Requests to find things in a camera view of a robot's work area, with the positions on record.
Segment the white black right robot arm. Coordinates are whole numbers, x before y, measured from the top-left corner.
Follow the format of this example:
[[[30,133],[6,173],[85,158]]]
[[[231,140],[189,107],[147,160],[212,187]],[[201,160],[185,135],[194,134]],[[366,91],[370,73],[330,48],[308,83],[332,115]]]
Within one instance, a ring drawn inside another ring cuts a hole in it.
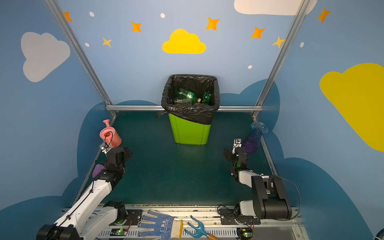
[[[237,214],[259,220],[290,220],[292,218],[292,207],[280,177],[257,174],[248,169],[248,152],[244,148],[225,149],[224,158],[232,163],[231,176],[252,190],[251,200],[236,204]]]

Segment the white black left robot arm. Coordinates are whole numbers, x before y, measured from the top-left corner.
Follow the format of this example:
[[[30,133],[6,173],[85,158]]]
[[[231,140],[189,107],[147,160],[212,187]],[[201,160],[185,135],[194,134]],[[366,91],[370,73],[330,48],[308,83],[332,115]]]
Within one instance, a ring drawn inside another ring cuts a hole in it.
[[[37,240],[94,240],[106,227],[127,220],[125,204],[109,201],[100,213],[89,217],[116,187],[125,173],[125,163],[133,156],[127,147],[109,150],[105,167],[94,178],[79,200],[52,225],[44,225],[37,233]]]

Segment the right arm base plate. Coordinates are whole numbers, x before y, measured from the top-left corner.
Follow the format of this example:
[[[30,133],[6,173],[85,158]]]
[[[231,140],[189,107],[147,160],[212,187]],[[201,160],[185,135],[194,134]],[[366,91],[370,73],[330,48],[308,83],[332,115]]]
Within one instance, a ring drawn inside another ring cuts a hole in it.
[[[229,208],[218,208],[217,210],[222,225],[260,225],[260,219],[253,216],[241,215],[237,210]]]

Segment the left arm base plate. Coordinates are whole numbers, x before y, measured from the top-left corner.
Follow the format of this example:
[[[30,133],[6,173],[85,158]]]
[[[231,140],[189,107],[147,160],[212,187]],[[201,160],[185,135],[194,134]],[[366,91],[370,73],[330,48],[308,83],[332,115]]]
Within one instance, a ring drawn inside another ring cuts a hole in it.
[[[126,218],[115,223],[117,226],[136,226],[142,218],[143,211],[138,209],[126,210]]]

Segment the green sprite bottle yellow cap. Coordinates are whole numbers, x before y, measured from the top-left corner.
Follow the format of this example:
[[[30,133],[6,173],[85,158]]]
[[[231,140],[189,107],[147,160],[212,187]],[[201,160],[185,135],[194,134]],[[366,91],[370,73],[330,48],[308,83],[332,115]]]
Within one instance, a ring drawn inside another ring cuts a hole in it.
[[[198,97],[195,93],[185,90],[183,88],[179,88],[176,92],[176,97],[179,99],[186,99],[191,103],[196,103],[198,101]]]

